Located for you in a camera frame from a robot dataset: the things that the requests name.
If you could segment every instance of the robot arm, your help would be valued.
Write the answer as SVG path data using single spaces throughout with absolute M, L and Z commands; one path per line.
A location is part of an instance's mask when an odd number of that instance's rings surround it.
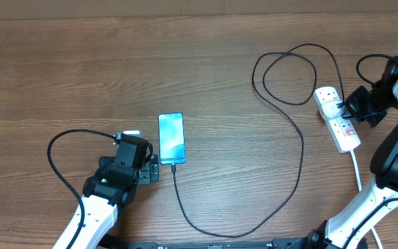
M 84 226 L 71 248 L 96 248 L 122 210 L 133 200 L 138 183 L 158 181 L 158 157 L 153 155 L 149 142 L 137 136 L 139 134 L 130 136 L 118 132 L 116 157 L 101 157 L 99 169 L 86 180 L 82 197 Z M 150 148 L 149 156 L 146 156 L 147 148 Z M 68 248 L 80 220 L 81 208 L 78 205 L 54 249 Z
M 117 221 L 117 206 L 108 204 L 108 200 L 92 195 L 82 197 L 84 203 L 86 218 L 84 227 L 78 235 L 72 248 L 96 248 L 101 238 L 113 227 Z M 65 248 L 76 232 L 81 219 L 81 208 L 77 207 L 75 215 L 71 219 L 67 228 L 56 242 L 53 249 Z
M 370 165 L 370 181 L 348 206 L 313 230 L 304 249 L 355 249 L 362 237 L 389 212 L 398 207 L 398 125 L 376 150 Z
M 359 72 L 360 63 L 369 57 L 389 58 L 381 79 L 375 83 L 365 79 Z M 366 121 L 375 127 L 386 116 L 389 108 L 398 109 L 398 56 L 368 55 L 359 60 L 356 69 L 359 76 L 372 85 L 372 89 L 368 91 L 366 87 L 360 86 L 352 92 L 345 100 L 348 111 L 343 118 L 355 122 Z

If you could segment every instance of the white cable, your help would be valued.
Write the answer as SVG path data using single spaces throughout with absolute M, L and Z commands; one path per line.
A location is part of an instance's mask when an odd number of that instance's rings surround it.
M 357 160 L 356 160 L 356 155 L 354 154 L 354 151 L 350 150 L 350 152 L 351 152 L 352 163 L 354 164 L 354 171 L 356 172 L 357 187 L 359 188 L 359 192 L 360 192 L 362 190 L 362 183 L 360 181 L 359 166 L 357 166 Z M 383 249 L 383 246 L 379 239 L 379 235 L 377 235 L 377 232 L 374 229 L 374 227 L 371 228 L 371 232 L 374 235 L 374 238 L 376 239 L 377 247 L 379 249 Z

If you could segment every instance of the charging cable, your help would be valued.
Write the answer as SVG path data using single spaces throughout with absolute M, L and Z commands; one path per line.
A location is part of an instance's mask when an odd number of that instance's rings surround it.
M 257 229 L 259 229 L 263 224 L 265 224 L 271 217 L 273 217 L 277 212 L 279 212 L 287 203 L 288 201 L 293 197 L 294 193 L 297 190 L 297 187 L 299 186 L 299 181 L 301 179 L 301 173 L 302 173 L 302 166 L 303 166 L 303 154 L 304 154 L 304 139 L 303 139 L 303 134 L 301 132 L 301 130 L 299 129 L 299 127 L 297 126 L 297 124 L 293 121 L 293 119 L 291 119 L 286 112 L 284 112 L 284 110 L 282 110 L 281 108 L 279 108 L 277 105 L 275 105 L 273 102 L 271 102 L 270 100 L 268 100 L 264 95 L 262 95 L 259 92 L 259 89 L 257 88 L 255 81 L 254 81 L 254 76 L 256 74 L 256 68 L 259 64 L 259 62 L 262 60 L 262 58 L 269 56 L 269 55 L 279 55 L 278 58 L 276 58 L 267 68 L 267 70 L 263 73 L 262 76 L 262 85 L 263 88 L 265 89 L 265 91 L 269 94 L 269 96 L 271 96 L 272 98 L 274 98 L 275 100 L 283 103 L 283 104 L 288 104 L 288 105 L 293 105 L 293 106 L 299 106 L 299 105 L 304 105 L 305 103 L 307 103 L 314 95 L 314 91 L 316 90 L 316 85 L 317 85 L 317 71 L 316 71 L 316 66 L 305 56 L 296 54 L 296 53 L 292 53 L 293 50 L 296 50 L 297 48 L 303 47 L 303 46 L 315 46 L 318 48 L 321 48 L 323 50 L 325 50 L 330 57 L 332 58 L 332 61 L 334 62 L 334 65 L 336 66 L 336 70 L 337 70 L 337 76 L 339 77 L 339 84 L 340 84 L 340 89 L 341 89 L 341 99 L 342 101 L 337 103 L 337 105 L 335 107 L 332 107 L 334 109 L 340 109 L 343 106 L 343 100 L 345 99 L 345 95 L 343 93 L 343 83 L 342 83 L 342 78 L 340 76 L 340 70 L 339 70 L 339 65 L 337 64 L 336 58 L 334 57 L 334 55 L 324 46 L 318 45 L 318 44 L 301 44 L 298 46 L 295 46 L 293 48 L 291 48 L 290 50 L 288 50 L 287 52 L 270 52 L 270 53 L 265 53 L 263 55 L 261 55 L 253 68 L 253 73 L 252 73 L 252 86 L 253 86 L 253 90 L 256 92 L 256 94 L 262 99 L 264 100 L 266 103 L 268 103 L 270 106 L 274 107 L 278 112 L 280 112 L 283 116 L 285 116 L 285 118 L 291 123 L 291 125 L 296 129 L 298 135 L 301 138 L 302 141 L 302 150 L 301 150 L 301 159 L 298 165 L 298 171 L 297 171 L 297 177 L 296 177 L 296 184 L 294 185 L 294 187 L 292 188 L 292 191 L 290 192 L 290 195 L 282 202 L 282 204 L 280 204 L 271 214 L 269 214 L 266 218 L 264 218 L 258 225 L 256 225 L 254 228 L 252 228 L 250 231 L 244 232 L 242 234 L 237 234 L 237 235 L 226 235 L 226 234 L 217 234 L 217 233 L 213 233 L 213 232 L 207 232 L 205 230 L 202 230 L 198 227 L 196 227 L 194 224 L 192 224 L 192 222 L 188 219 L 187 215 L 185 214 L 184 211 L 184 207 L 182 206 L 182 202 L 180 201 L 180 197 L 179 197 L 179 192 L 178 192 L 178 186 L 176 185 L 176 165 L 172 164 L 171 165 L 171 171 L 173 172 L 173 182 L 174 182 L 174 189 L 176 191 L 176 196 L 178 197 L 178 202 L 179 202 L 179 206 L 180 209 L 182 211 L 182 214 L 184 215 L 185 220 L 187 221 L 187 223 L 194 228 L 195 230 L 203 233 L 203 234 L 207 234 L 207 235 L 211 235 L 211 236 L 215 236 L 215 237 L 221 237 L 221 238 L 229 238 L 229 239 L 235 239 L 235 238 L 240 238 L 240 237 L 244 237 L 246 235 L 249 235 L 253 232 L 255 232 Z M 276 97 L 267 87 L 266 84 L 266 76 L 268 74 L 268 71 L 277 63 L 279 62 L 281 59 L 288 57 L 288 56 L 295 56 L 295 57 L 299 57 L 301 59 L 304 59 L 306 62 L 308 62 L 310 64 L 310 66 L 313 68 L 314 70 L 314 84 L 312 85 L 312 90 L 310 95 L 308 96 L 308 98 L 302 102 L 299 103 L 293 103 L 293 102 L 288 102 L 285 100 L 282 100 L 278 97 Z
M 359 166 L 357 166 L 357 160 L 354 151 L 350 150 L 350 152 L 351 152 L 352 163 L 354 164 L 354 171 L 356 172 L 357 187 L 359 188 L 360 192 L 362 190 L 362 183 L 360 181 Z M 379 239 L 379 235 L 377 235 L 377 232 L 374 227 L 371 228 L 371 232 L 374 235 L 374 238 L 376 239 L 377 247 L 379 247 L 379 249 L 383 249 L 383 246 Z

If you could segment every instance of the power socket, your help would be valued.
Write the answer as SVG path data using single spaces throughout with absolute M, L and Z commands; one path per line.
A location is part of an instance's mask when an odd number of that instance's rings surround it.
M 313 94 L 319 112 L 328 127 L 337 150 L 340 153 L 349 152 L 360 145 L 360 139 L 351 121 L 342 118 L 345 107 L 338 108 L 342 103 L 334 87 L 324 86 Z

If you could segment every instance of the black cable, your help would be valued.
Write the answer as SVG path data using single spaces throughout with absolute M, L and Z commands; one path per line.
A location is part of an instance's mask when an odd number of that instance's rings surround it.
M 53 163 L 52 160 L 52 145 L 53 143 L 56 141 L 56 139 L 58 139 L 59 137 L 68 134 L 68 133 L 73 133 L 73 132 L 86 132 L 86 133 L 93 133 L 93 134 L 97 134 L 97 135 L 101 135 L 101 136 L 106 136 L 107 138 L 112 138 L 115 139 L 115 136 L 112 136 L 110 134 L 107 133 L 102 133 L 99 131 L 92 131 L 92 130 L 88 130 L 88 129 L 71 129 L 68 131 L 64 131 L 61 132 L 59 134 L 57 134 L 48 144 L 48 148 L 47 148 L 47 158 L 48 158 L 48 162 L 50 163 L 50 166 L 52 167 L 53 171 L 55 172 L 55 174 L 59 177 L 59 179 L 61 179 L 61 181 L 67 186 L 67 188 L 75 195 L 79 206 L 81 207 L 81 220 L 79 222 L 79 225 L 77 226 L 75 235 L 73 235 L 73 238 L 70 240 L 70 243 L 67 246 L 67 249 L 70 249 L 74 242 L 76 241 L 77 236 L 79 235 L 79 233 L 81 232 L 82 226 L 84 225 L 84 216 L 85 216 L 85 209 L 84 209 L 84 204 L 82 203 L 81 197 L 79 196 L 79 194 L 77 193 L 77 191 L 72 187 L 72 185 L 61 175 L 61 173 L 59 173 L 59 170 L 56 168 L 55 164 Z
M 266 72 L 263 74 L 263 78 L 262 78 L 263 86 L 264 86 L 265 90 L 266 90 L 275 100 L 278 100 L 279 102 L 282 102 L 282 103 L 285 103 L 285 104 L 291 104 L 291 105 L 302 105 L 302 104 L 305 104 L 306 102 L 308 102 L 308 100 L 310 100 L 310 98 L 312 97 L 312 95 L 313 95 L 313 93 L 314 93 L 314 90 L 316 89 L 317 76 L 316 76 L 316 67 L 315 67 L 315 65 L 313 65 L 313 63 L 311 63 L 311 61 L 310 61 L 308 58 L 306 58 L 306 57 L 304 57 L 304 56 L 302 56 L 302 55 L 298 55 L 298 54 L 295 54 L 295 53 L 291 53 L 291 51 L 293 51 L 293 50 L 295 50 L 295 49 L 297 49 L 297 48 L 300 48 L 300 47 L 302 47 L 302 46 L 317 46 L 317 47 L 319 47 L 319 48 L 322 48 L 322 49 L 326 50 L 326 51 L 330 54 L 331 58 L 332 58 L 333 61 L 334 61 L 334 65 L 336 66 L 337 74 L 338 74 L 338 76 L 339 76 L 339 82 L 340 82 L 341 92 L 342 92 L 342 99 L 344 99 L 342 79 L 341 79 L 341 76 L 340 76 L 339 67 L 337 66 L 337 61 L 336 61 L 336 59 L 334 58 L 334 55 L 333 55 L 327 48 L 325 48 L 325 47 L 323 47 L 323 46 L 320 46 L 320 45 L 318 45 L 318 44 L 301 44 L 301 45 L 299 45 L 299 46 L 296 46 L 296 47 L 294 47 L 294 48 L 288 50 L 287 52 L 271 52 L 271 53 L 265 53 L 265 54 L 263 54 L 262 56 L 260 56 L 260 57 L 258 58 L 256 64 L 254 65 L 253 73 L 252 73 L 252 86 L 253 86 L 255 92 L 259 95 L 260 98 L 262 98 L 264 101 L 266 101 L 266 103 L 270 104 L 271 106 L 273 106 L 274 108 L 276 108 L 278 111 L 280 111 L 280 112 L 291 122 L 291 124 L 294 126 L 294 128 L 295 128 L 296 131 L 297 131 L 297 133 L 298 133 L 299 136 L 301 137 L 301 141 L 302 141 L 301 160 L 300 160 L 300 165 L 299 165 L 299 168 L 298 168 L 298 174 L 297 174 L 296 184 L 295 184 L 295 186 L 294 186 L 294 188 L 293 188 L 291 194 L 285 199 L 285 201 L 283 201 L 283 203 L 282 203 L 278 208 L 276 208 L 276 210 L 274 210 L 270 215 L 268 215 L 267 218 L 265 218 L 265 219 L 264 219 L 263 221 L 261 221 L 255 228 L 251 229 L 251 230 L 248 231 L 248 232 L 245 232 L 245 233 L 242 233 L 242 234 L 237 234 L 237 235 L 225 235 L 225 234 L 217 234 L 217 233 L 207 232 L 207 231 L 204 231 L 204 230 L 202 230 L 202 229 L 196 227 L 194 224 L 192 224 L 192 222 L 188 219 L 187 215 L 185 214 L 184 207 L 182 206 L 182 202 L 180 201 L 179 192 L 178 192 L 178 186 L 177 186 L 177 184 L 176 184 L 176 166 L 175 166 L 175 165 L 172 165 L 172 166 L 171 166 L 171 171 L 173 172 L 174 188 L 175 188 L 175 191 L 176 191 L 176 196 L 178 197 L 178 202 L 179 202 L 180 209 L 181 209 L 182 214 L 184 215 L 184 218 L 185 218 L 185 220 L 187 221 L 187 223 L 188 223 L 192 228 L 196 229 L 197 231 L 199 231 L 199 232 L 201 232 L 201 233 L 203 233 L 203 234 L 207 234 L 207 235 L 211 235 L 211 236 L 215 236 L 215 237 L 230 238 L 230 239 L 240 238 L 240 237 L 244 237 L 244 236 L 246 236 L 246 235 L 249 235 L 249 234 L 253 233 L 254 231 L 256 231 L 257 229 L 259 229 L 265 222 L 267 222 L 271 217 L 273 217 L 277 212 L 279 212 L 279 210 L 281 210 L 281 209 L 283 208 L 283 206 L 285 206 L 285 205 L 287 204 L 287 202 L 293 197 L 295 191 L 297 190 L 297 187 L 299 186 L 299 181 L 300 181 L 300 178 L 301 178 L 302 165 L 303 165 L 303 151 L 304 151 L 303 134 L 302 134 L 301 130 L 299 129 L 299 127 L 297 126 L 297 124 L 293 121 L 293 119 L 291 119 L 284 111 L 282 111 L 282 109 L 280 109 L 280 108 L 279 108 L 278 106 L 276 106 L 275 104 L 271 103 L 269 100 L 267 100 L 264 96 L 262 96 L 262 95 L 259 93 L 258 89 L 256 88 L 256 85 L 254 84 L 254 74 L 255 74 L 255 72 L 256 72 L 256 67 L 257 67 L 258 63 L 260 62 L 260 60 L 261 60 L 262 58 L 264 58 L 264 57 L 267 56 L 267 55 L 281 55 L 278 59 L 276 59 L 273 63 L 270 64 L 270 66 L 268 67 L 268 69 L 266 70 Z M 277 98 L 276 96 L 274 96 L 274 95 L 267 89 L 266 84 L 265 84 L 265 75 L 266 75 L 266 73 L 268 72 L 268 70 L 269 70 L 271 67 L 273 67 L 273 65 L 275 65 L 275 63 L 277 63 L 280 59 L 283 59 L 283 58 L 287 57 L 288 55 L 292 55 L 292 56 L 296 56 L 296 57 L 299 57 L 299 58 L 301 58 L 301 59 L 304 59 L 306 62 L 310 63 L 311 66 L 312 66 L 312 68 L 314 69 L 314 86 L 313 86 L 313 89 L 312 89 L 312 91 L 311 91 L 311 94 L 310 94 L 310 96 L 308 97 L 307 100 L 305 100 L 305 101 L 303 101 L 303 102 L 300 102 L 300 103 L 286 102 L 286 101 L 284 101 L 284 100 L 281 100 L 281 99 Z
M 383 206 L 386 206 L 388 203 L 393 202 L 393 201 L 398 201 L 398 198 L 391 198 L 391 199 L 386 199 L 380 205 L 378 205 L 352 232 L 351 235 L 348 237 L 348 240 L 345 242 L 345 245 L 343 245 L 342 249 L 346 249 L 350 242 L 352 241 L 352 238 L 356 236 L 357 232 L 362 228 Z
M 360 63 L 362 63 L 362 61 L 364 61 L 365 59 L 368 59 L 368 58 L 371 58 L 371 57 L 386 58 L 386 59 L 389 59 L 389 60 L 395 62 L 396 64 L 398 64 L 398 58 L 393 57 L 393 56 L 389 56 L 389 55 L 383 55 L 383 54 L 371 54 L 371 55 L 366 55 L 366 56 L 363 56 L 362 58 L 360 58 L 360 60 L 359 60 L 359 61 L 357 62 L 357 64 L 356 64 L 356 72 L 357 72 L 357 74 L 359 75 L 359 77 L 360 77 L 363 81 L 365 81 L 366 83 L 369 83 L 371 86 L 375 86 L 376 83 L 375 83 L 375 82 L 372 82 L 372 81 L 370 81 L 370 80 L 368 80 L 367 78 L 365 78 L 365 77 L 360 73 L 360 70 L 359 70 L 359 65 L 360 65 Z

